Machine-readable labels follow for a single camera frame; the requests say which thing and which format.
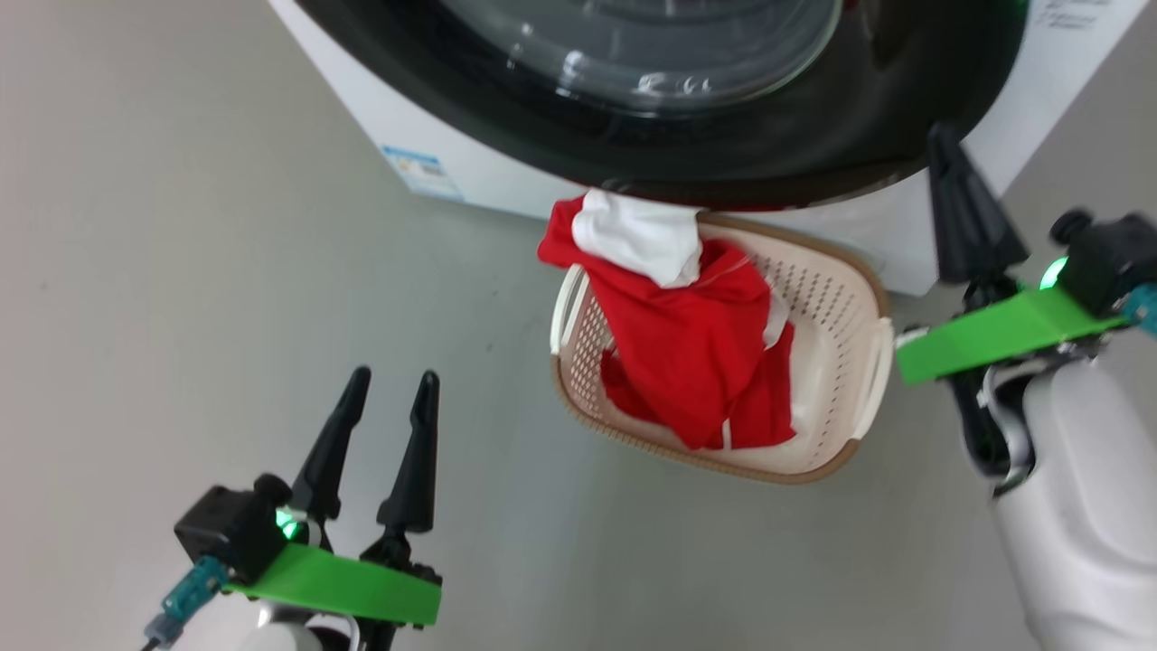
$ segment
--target brown basket rim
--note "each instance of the brown basket rim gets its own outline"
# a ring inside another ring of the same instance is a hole
[[[868,284],[872,289],[872,294],[876,296],[876,309],[877,316],[884,317],[889,315],[889,299],[887,291],[884,286],[879,282],[876,276],[876,272],[869,266],[864,260],[860,259],[854,252],[831,242],[825,242],[796,232],[794,230],[788,230],[784,228],[776,228],[774,225],[768,225],[765,223],[756,223],[752,221],[746,221],[736,216],[730,216],[713,212],[701,212],[697,215],[700,223],[706,223],[709,225],[717,225],[721,228],[730,228],[732,230],[746,230],[749,232],[754,232],[757,235],[762,235],[765,237],[772,237],[774,239],[782,239],[784,242],[790,242],[799,246],[812,249],[819,253],[827,257],[832,257],[843,261],[855,268],[863,278],[868,281]],[[806,473],[797,474],[786,474],[786,473],[772,473],[768,471],[757,471],[754,468],[744,468],[739,466],[731,466],[729,464],[723,464],[712,459],[705,459],[691,454],[690,452],[684,452],[679,450],[671,450],[669,447],[661,446],[658,444],[648,442],[635,437],[634,435],[624,432],[617,428],[612,428],[606,423],[596,421],[591,419],[585,413],[583,413],[578,406],[570,400],[570,395],[567,394],[566,385],[562,382],[562,361],[557,355],[551,356],[551,379],[554,382],[554,391],[559,394],[559,399],[562,400],[562,405],[570,413],[570,416],[575,419],[578,423],[595,430],[596,432],[605,436],[606,438],[631,446],[635,450],[641,450],[650,454],[663,457],[672,461],[679,461],[681,464],[687,464],[690,466],[697,466],[706,471],[714,471],[716,473],[724,473],[727,475],[732,475],[736,478],[743,478],[745,480],[753,480],[757,482],[767,482],[775,484],[806,484],[811,482],[818,482],[831,475],[832,473],[839,471],[860,449],[858,439],[849,439],[843,444],[843,447],[835,453],[832,459],[819,468],[815,468]]]

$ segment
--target gray floor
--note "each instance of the gray floor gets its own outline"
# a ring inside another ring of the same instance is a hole
[[[290,476],[366,363],[331,530],[348,554],[376,535],[421,371],[444,384],[437,525],[415,541],[444,606],[399,648],[1033,648],[942,389],[891,387],[861,453],[810,487],[618,447],[553,395],[543,223],[408,194],[260,0],[0,19],[10,646],[139,646],[185,565],[175,518],[212,483]],[[1155,30],[1150,8],[1010,190],[1026,275],[1070,205],[1157,205]],[[1154,349],[1112,362],[1151,378]],[[180,648],[231,649],[252,613],[219,600]]]

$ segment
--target red cloth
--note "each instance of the red cloth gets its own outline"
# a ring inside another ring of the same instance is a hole
[[[691,450],[781,444],[791,430],[788,323],[765,350],[771,290],[747,256],[722,239],[703,241],[699,280],[664,289],[646,275],[589,254],[570,225],[582,197],[554,204],[543,261],[581,264],[614,335],[600,375],[606,395],[628,416],[671,428]]]

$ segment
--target green strip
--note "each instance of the green strip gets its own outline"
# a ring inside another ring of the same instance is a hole
[[[227,591],[255,599],[383,622],[430,626],[441,586],[389,568],[289,543],[260,580]]]
[[[949,320],[896,352],[900,376],[918,385],[1127,325],[1089,315],[1060,287],[1024,290]]]

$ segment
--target basket handle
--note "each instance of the basket handle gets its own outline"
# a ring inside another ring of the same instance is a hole
[[[551,355],[559,355],[562,347],[570,341],[577,315],[574,310],[575,301],[587,291],[588,282],[582,266],[572,264],[566,278],[562,279],[562,286],[559,287],[559,297],[554,299],[554,313],[551,316]]]
[[[868,372],[864,375],[864,385],[861,387],[860,405],[856,406],[856,429],[852,434],[853,439],[862,439],[876,420],[876,412],[884,400],[884,390],[887,389],[887,377],[892,373],[892,346],[893,346],[892,319],[884,317],[876,321],[872,333],[871,356]]]

